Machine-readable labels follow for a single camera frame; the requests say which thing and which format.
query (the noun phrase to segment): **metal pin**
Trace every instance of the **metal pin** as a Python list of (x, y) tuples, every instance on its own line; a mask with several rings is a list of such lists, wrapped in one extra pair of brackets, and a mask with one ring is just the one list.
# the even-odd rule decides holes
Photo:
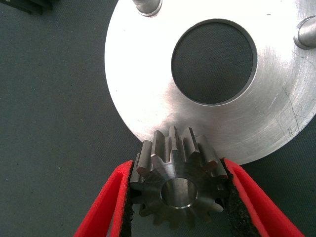
[(316, 16), (304, 19), (297, 26), (297, 34), (294, 37), (294, 41), (302, 49), (316, 48)]
[(133, 0), (139, 12), (144, 16), (156, 15), (162, 4), (162, 0)]

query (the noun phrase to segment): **aluminum plate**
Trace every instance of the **aluminum plate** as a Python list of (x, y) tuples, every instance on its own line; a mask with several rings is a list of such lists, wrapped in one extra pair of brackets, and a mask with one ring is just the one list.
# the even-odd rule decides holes
[[(316, 15), (314, 0), (164, 0), (144, 17), (119, 0), (108, 28), (105, 70), (113, 102), (141, 141), (172, 125), (204, 134), (220, 157), (239, 164), (260, 159), (295, 137), (316, 111), (316, 49), (294, 41), (296, 26)], [(254, 54), (246, 87), (232, 99), (205, 105), (176, 86), (171, 58), (179, 38), (210, 19), (231, 22)]]

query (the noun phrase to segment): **plate hole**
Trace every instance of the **plate hole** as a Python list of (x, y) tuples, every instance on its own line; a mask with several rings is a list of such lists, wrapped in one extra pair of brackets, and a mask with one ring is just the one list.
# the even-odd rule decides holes
[(228, 20), (201, 22), (179, 39), (171, 68), (180, 91), (191, 100), (218, 104), (242, 93), (254, 74), (250, 35)]

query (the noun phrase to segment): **circular hole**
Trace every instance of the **circular hole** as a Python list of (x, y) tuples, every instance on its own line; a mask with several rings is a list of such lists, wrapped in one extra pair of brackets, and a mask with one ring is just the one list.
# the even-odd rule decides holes
[(197, 197), (197, 188), (188, 179), (175, 178), (168, 180), (161, 189), (162, 201), (174, 208), (185, 208)]
[(255, 72), (250, 35), (228, 20), (201, 22), (179, 39), (171, 68), (180, 91), (196, 102), (218, 104), (240, 95)]

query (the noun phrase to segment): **gear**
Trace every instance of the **gear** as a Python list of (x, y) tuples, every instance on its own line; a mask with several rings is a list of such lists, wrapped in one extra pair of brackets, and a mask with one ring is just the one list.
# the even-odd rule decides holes
[(169, 136), (156, 131), (153, 142), (143, 142), (130, 185), (141, 216), (153, 214), (154, 224), (169, 221), (170, 228), (180, 222), (194, 227), (196, 217), (209, 222), (211, 211), (223, 210), (215, 200), (228, 195), (227, 178), (204, 136), (195, 137), (191, 128), (179, 136), (172, 126)]

